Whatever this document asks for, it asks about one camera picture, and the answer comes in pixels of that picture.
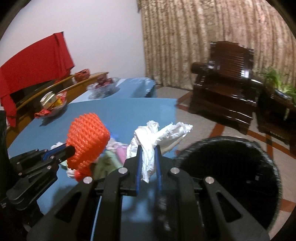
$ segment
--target curtain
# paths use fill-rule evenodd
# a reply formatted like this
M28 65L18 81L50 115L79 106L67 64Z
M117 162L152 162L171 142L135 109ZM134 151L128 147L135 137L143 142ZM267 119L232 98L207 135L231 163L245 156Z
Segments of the curtain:
M255 50L255 73L273 66L295 85L296 40L265 0L137 0L142 16L146 76L192 89L193 62L207 62L211 41Z

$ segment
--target black trash bag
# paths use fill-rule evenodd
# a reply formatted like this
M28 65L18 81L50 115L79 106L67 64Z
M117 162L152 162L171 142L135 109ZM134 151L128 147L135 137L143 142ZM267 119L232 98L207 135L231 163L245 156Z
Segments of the black trash bag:
M17 174L9 162L6 147L6 112L0 110L0 197L6 195L6 191L14 186L18 180Z
M267 230L277 218L282 186L275 163L258 143L213 137L183 150L174 164L196 178L215 178Z

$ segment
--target orange mesh sleeve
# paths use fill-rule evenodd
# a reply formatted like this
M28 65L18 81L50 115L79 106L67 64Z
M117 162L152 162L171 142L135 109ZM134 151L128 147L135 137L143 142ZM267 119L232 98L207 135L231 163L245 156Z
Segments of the orange mesh sleeve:
M84 114L71 123L66 145L75 147L75 155L67 159L68 168L83 169L103 152L110 133L94 113Z

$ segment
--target wooden chair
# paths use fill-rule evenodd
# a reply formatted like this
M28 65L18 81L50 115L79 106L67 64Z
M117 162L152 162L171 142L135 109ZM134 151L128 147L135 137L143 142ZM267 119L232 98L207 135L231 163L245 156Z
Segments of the wooden chair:
M16 127L9 127L7 129L6 135L6 145L9 147L11 143L15 140L15 138L19 135L19 133L34 119L34 113L36 110L34 108L28 108L25 111L22 109L31 103L32 101L36 100L37 98L43 97L46 93L52 91L53 89L62 91L67 91L67 103L70 103L72 100L77 98L79 95L83 94L86 91L88 85L93 84L96 82L97 78L100 75L106 75L108 72L99 72L95 74L91 74L87 80L83 80L76 84L72 84L70 87L65 88L64 84L71 80L75 75L71 75L58 83L52 84L50 86L45 85L44 88L38 88L37 92L31 94L30 96L26 96L23 100L17 103L17 117L16 117Z
M238 43L211 42L207 64L193 63L198 74L189 112L209 112L238 124L246 134L263 84L252 74L254 51Z

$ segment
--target chair backrest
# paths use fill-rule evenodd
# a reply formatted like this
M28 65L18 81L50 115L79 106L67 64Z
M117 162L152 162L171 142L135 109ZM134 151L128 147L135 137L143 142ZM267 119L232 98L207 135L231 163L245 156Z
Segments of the chair backrest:
M228 41L211 42L209 65L219 75L243 82L253 69L254 50Z

